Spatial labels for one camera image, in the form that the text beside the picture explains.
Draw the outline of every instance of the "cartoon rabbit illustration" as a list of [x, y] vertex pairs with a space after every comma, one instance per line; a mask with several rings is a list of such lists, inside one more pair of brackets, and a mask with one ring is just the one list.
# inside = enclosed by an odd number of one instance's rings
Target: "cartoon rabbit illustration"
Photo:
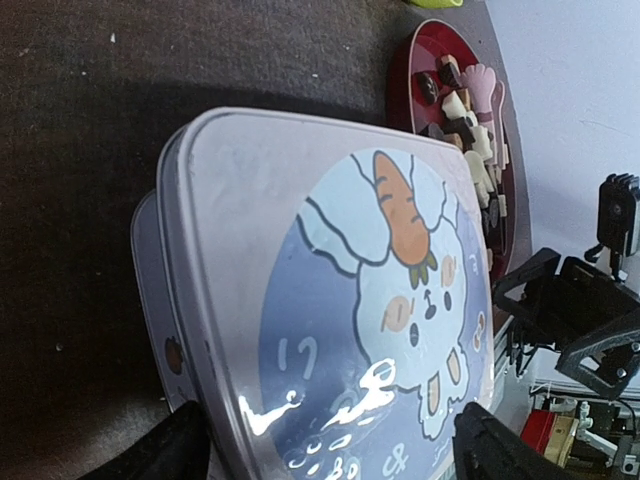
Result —
[[433, 439], [469, 384], [459, 345], [467, 281], [457, 208], [426, 163], [369, 151], [338, 163], [299, 212], [310, 248], [356, 278], [363, 354], [370, 364], [395, 361], [394, 384], [417, 392], [423, 435]]

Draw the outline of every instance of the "blue circle design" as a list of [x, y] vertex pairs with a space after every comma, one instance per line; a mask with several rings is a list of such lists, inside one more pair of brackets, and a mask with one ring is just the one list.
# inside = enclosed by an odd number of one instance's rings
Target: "blue circle design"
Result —
[[[370, 365], [354, 331], [357, 279], [340, 272], [326, 255], [312, 251], [299, 218], [286, 234], [263, 305], [259, 368], [265, 412], [286, 404], [287, 392], [295, 391], [295, 401], [300, 402], [269, 429], [295, 479], [430, 478], [450, 453], [453, 419], [465, 403], [480, 396], [481, 379], [490, 368], [486, 361], [491, 358], [486, 335], [479, 352], [474, 349], [478, 315], [486, 315], [490, 304], [485, 276], [473, 273], [480, 268], [482, 252], [462, 208], [457, 211], [456, 232], [467, 272], [459, 344], [467, 356], [469, 387], [463, 401], [450, 404], [435, 440], [423, 435], [418, 392], [399, 389], [390, 404], [362, 417], [371, 423], [323, 429], [340, 406], [352, 407], [365, 393], [359, 381]], [[348, 445], [335, 448], [341, 440], [348, 440]]]

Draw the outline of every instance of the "red plate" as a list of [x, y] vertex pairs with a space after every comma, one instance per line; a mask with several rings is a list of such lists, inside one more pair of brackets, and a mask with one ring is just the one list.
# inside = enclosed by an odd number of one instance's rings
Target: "red plate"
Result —
[[[480, 63], [458, 32], [438, 20], [424, 22], [396, 50], [387, 79], [387, 123], [391, 128], [417, 133], [429, 123], [443, 125], [445, 118], [441, 108], [442, 98], [449, 93], [450, 88], [438, 83], [441, 87], [438, 102], [428, 106], [413, 75], [417, 72], [434, 72], [433, 78], [439, 82], [435, 74], [436, 64], [443, 55], [456, 57], [461, 71], [469, 65]], [[511, 164], [502, 172], [501, 187], [501, 193], [507, 197], [509, 216], [506, 218], [507, 221], [501, 222], [502, 241], [489, 242], [489, 239], [486, 239], [494, 252], [492, 281], [506, 273], [513, 248], [515, 195]]]

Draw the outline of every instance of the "metal tin lid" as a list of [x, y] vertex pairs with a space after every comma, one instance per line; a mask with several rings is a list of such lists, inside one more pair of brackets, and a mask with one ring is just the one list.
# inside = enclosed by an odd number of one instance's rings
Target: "metal tin lid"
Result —
[[453, 416], [493, 388], [485, 247], [460, 152], [219, 109], [188, 127], [159, 180], [186, 350], [237, 474], [442, 473]]

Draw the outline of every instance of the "floor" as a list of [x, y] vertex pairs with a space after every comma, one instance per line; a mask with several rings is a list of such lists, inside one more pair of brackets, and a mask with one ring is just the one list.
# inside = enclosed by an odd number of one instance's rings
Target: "floor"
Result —
[[164, 142], [216, 105], [380, 124], [411, 20], [396, 0], [2, 11], [0, 478], [71, 479], [167, 414], [129, 246]]

